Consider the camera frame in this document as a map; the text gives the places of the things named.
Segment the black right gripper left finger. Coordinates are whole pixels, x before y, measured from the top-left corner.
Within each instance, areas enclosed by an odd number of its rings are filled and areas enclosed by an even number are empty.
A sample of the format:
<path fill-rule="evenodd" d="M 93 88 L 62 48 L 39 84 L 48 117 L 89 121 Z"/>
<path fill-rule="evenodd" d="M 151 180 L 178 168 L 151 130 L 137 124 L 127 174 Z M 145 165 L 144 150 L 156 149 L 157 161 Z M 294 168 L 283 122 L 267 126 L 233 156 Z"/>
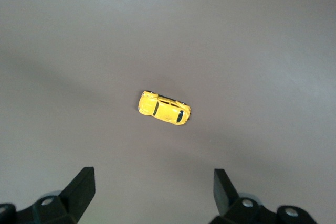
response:
<path fill-rule="evenodd" d="M 93 167 L 84 167 L 59 195 L 45 196 L 18 211 L 1 204 L 1 223 L 78 223 L 95 196 Z"/>

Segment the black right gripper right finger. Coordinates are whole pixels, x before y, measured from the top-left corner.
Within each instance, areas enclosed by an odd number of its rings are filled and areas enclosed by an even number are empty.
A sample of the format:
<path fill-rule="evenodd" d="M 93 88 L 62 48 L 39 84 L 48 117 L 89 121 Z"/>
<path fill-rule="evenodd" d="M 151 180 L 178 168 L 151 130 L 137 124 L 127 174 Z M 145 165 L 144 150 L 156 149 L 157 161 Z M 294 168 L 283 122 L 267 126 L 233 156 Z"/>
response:
<path fill-rule="evenodd" d="M 316 223 L 302 208 L 283 205 L 272 212 L 252 197 L 240 196 L 224 169 L 214 170 L 213 195 L 219 215 L 211 223 Z"/>

